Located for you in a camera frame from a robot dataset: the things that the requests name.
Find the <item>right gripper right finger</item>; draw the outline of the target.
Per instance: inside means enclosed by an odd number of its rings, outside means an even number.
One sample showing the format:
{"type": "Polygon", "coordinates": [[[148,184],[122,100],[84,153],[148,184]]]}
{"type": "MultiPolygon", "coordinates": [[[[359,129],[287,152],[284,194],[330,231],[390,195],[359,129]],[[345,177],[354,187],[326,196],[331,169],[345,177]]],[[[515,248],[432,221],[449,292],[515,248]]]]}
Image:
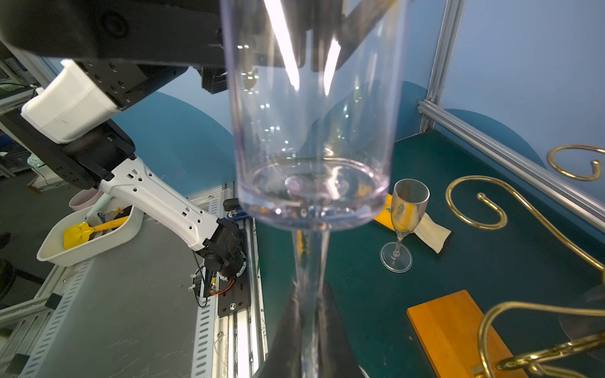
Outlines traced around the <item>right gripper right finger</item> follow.
{"type": "Polygon", "coordinates": [[[318,348],[320,377],[364,377],[328,281],[318,302],[318,348]]]}

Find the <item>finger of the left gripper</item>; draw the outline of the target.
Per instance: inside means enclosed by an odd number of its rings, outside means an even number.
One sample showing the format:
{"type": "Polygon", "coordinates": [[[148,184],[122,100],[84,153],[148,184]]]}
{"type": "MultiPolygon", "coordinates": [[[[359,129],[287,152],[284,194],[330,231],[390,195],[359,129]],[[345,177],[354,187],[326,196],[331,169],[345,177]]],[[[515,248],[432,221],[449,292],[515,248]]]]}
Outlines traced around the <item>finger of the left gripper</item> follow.
{"type": "Polygon", "coordinates": [[[343,13],[343,1],[330,2],[331,32],[340,46],[336,70],[339,70],[361,46],[370,32],[399,1],[360,1],[348,14],[343,13]]]}
{"type": "Polygon", "coordinates": [[[302,69],[307,62],[307,34],[311,29],[310,14],[312,11],[312,1],[285,0],[281,1],[281,5],[297,68],[302,69]]]}

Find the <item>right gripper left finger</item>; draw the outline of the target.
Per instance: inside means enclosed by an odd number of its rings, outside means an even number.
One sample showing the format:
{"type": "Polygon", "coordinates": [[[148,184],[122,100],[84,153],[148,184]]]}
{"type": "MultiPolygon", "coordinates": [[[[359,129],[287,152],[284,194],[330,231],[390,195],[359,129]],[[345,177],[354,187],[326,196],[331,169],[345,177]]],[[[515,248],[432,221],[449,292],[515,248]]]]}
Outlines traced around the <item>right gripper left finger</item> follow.
{"type": "Polygon", "coordinates": [[[302,376],[302,318],[297,289],[294,284],[289,292],[288,302],[280,318],[273,344],[255,377],[300,378],[302,376]]]}

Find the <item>clear glass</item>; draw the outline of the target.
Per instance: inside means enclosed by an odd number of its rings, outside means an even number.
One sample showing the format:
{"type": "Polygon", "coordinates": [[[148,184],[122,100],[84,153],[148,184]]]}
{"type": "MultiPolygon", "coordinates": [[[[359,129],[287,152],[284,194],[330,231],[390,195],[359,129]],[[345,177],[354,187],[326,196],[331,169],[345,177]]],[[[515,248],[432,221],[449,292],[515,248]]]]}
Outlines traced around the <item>clear glass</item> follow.
{"type": "Polygon", "coordinates": [[[389,271],[404,273],[411,268],[413,258],[403,239],[421,222],[429,198],[428,187],[419,180],[402,179],[395,184],[390,215],[397,241],[385,244],[380,254],[382,264],[389,271]]]}
{"type": "Polygon", "coordinates": [[[333,232],[384,208],[410,4],[399,1],[336,70],[331,1],[312,1],[297,68],[281,1],[220,4],[239,201],[292,234],[301,377],[319,376],[318,302],[333,232]]]}

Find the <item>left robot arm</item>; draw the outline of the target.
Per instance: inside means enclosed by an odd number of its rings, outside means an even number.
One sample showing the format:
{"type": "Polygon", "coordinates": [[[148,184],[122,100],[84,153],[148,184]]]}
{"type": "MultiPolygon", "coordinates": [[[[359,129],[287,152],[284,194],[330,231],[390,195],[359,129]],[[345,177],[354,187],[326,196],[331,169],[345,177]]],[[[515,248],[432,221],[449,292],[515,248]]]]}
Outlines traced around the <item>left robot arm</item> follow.
{"type": "Polygon", "coordinates": [[[59,176],[123,199],[206,266],[244,266],[239,230],[149,170],[113,121],[188,68],[230,97],[239,202],[276,228],[329,233],[384,207],[406,1],[4,1],[1,40],[63,70],[6,126],[59,176]]]}

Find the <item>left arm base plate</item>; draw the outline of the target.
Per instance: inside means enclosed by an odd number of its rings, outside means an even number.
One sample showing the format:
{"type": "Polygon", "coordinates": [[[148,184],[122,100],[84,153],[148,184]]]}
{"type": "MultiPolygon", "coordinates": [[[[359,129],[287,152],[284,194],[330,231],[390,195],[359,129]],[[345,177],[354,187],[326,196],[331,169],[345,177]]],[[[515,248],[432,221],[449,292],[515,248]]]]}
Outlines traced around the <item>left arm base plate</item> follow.
{"type": "Polygon", "coordinates": [[[249,268],[240,277],[236,277],[233,285],[225,293],[217,295],[217,315],[224,318],[251,306],[251,288],[249,268]]]}

